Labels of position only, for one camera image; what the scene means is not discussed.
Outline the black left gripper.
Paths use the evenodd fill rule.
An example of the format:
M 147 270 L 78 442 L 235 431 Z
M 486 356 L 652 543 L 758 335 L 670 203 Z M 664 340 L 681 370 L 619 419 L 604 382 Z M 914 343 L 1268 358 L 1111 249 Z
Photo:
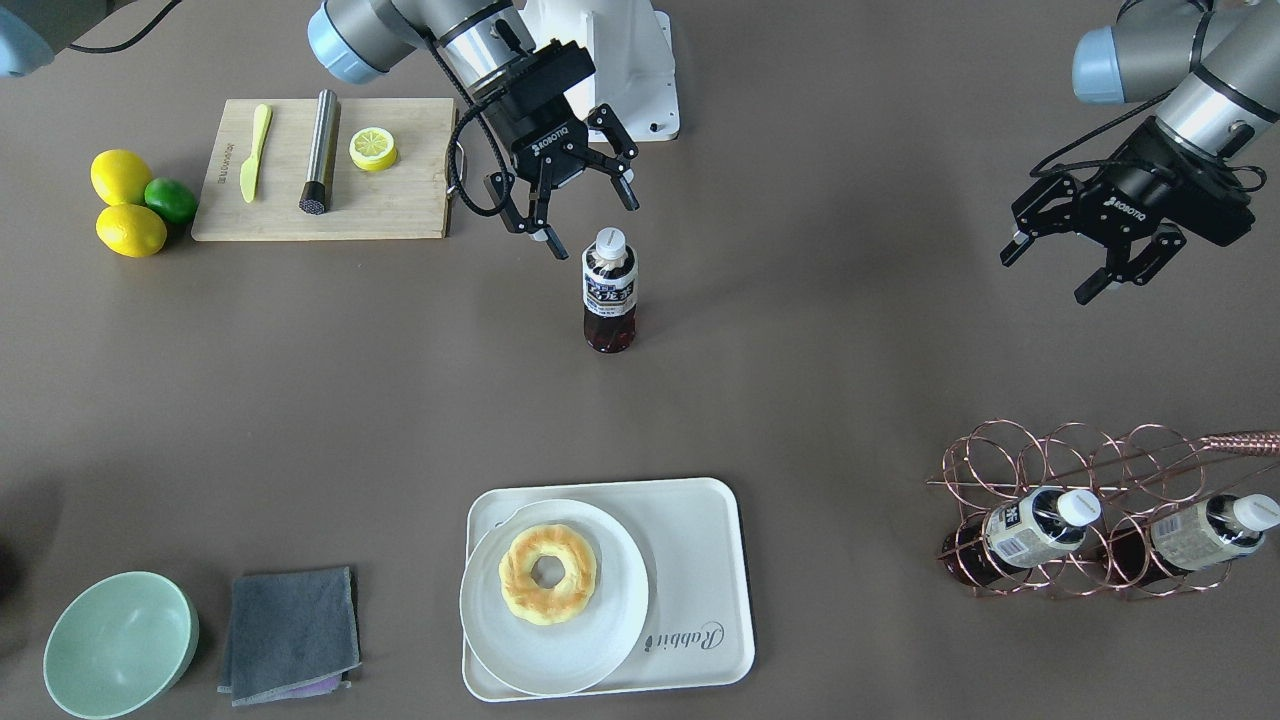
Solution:
M 1112 159 L 1125 164 L 1107 167 L 1088 181 L 1073 174 L 1037 179 L 1011 205 L 1015 229 L 1000 261 L 1011 266 L 1036 240 L 1050 234 L 1075 233 L 1098 245 L 1124 240 L 1075 288 L 1076 302 L 1087 305 L 1111 284 L 1143 286 L 1153 279 L 1187 245 L 1176 225 L 1229 246 L 1254 223 L 1251 199 L 1226 164 L 1174 140 L 1155 118 L 1146 119 Z M 1074 214 L 1085 200 L 1091 215 L 1080 220 Z M 1085 231 L 1089 222 L 1091 233 Z M 1152 233 L 1132 258 L 1132 241 Z

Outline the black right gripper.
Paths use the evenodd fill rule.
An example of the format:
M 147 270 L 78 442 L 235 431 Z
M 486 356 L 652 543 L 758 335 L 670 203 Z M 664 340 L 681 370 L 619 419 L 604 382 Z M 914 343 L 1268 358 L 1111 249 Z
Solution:
M 585 165 L 563 152 L 563 143 L 577 147 L 588 141 L 586 126 L 564 97 L 564 91 L 595 72 L 589 51 L 575 41 L 552 40 L 545 47 L 521 56 L 503 69 L 493 91 L 500 96 L 484 110 L 484 117 L 515 160 L 515 173 L 532 184 L 529 210 L 516 204 L 516 176 L 495 172 L 486 178 L 486 191 L 511 233 L 530 234 L 543 242 L 558 260 L 570 254 L 548 222 L 550 193 L 580 174 Z M 631 184 L 631 161 L 637 146 L 609 104 L 600 104 L 588 115 L 588 127 L 600 132 L 612 156 L 590 151 L 591 165 L 608 174 L 623 208 L 640 208 Z

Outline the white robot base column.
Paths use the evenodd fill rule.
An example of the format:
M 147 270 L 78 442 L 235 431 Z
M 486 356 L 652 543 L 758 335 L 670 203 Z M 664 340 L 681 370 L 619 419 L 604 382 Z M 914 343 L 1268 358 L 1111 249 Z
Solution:
M 556 38 L 585 47 L 596 72 L 564 92 L 585 120 L 602 104 L 635 142 L 680 132 L 669 17 L 649 1 L 526 1 L 518 10 L 535 44 Z

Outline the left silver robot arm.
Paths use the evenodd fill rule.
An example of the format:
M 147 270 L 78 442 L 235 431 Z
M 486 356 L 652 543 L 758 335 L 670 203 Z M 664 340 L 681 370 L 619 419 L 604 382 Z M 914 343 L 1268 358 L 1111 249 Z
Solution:
M 1057 152 L 1032 172 L 1012 202 L 1014 264 L 1039 237 L 1074 233 L 1106 250 L 1075 292 L 1088 304 L 1111 284 L 1146 284 L 1185 245 L 1217 246 L 1254 222 L 1251 188 L 1230 160 L 1277 124 L 1279 8 L 1258 1 L 1219 10 L 1211 1 L 1129 1 L 1076 45 L 1071 82 L 1083 102 L 1129 102 L 1143 122 L 1088 179 Z

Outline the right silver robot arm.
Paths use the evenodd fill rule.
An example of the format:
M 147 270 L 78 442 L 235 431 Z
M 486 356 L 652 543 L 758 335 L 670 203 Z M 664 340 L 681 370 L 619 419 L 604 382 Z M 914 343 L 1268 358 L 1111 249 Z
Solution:
M 460 201 L 480 217 L 499 217 L 511 233 L 530 234 L 558 259 L 567 251 L 550 227 L 553 191 L 586 169 L 611 178 L 634 211 L 630 184 L 637 155 L 623 123 L 605 104 L 586 118 L 566 92 L 595 73 L 590 53 L 575 41 L 536 45 L 509 1 L 325 1 L 308 22 L 315 58 L 338 79 L 364 85 L 422 49 L 466 106 L 445 151 L 447 178 Z M 477 123 L 498 169 L 485 178 L 492 205 L 465 188 L 456 145 Z

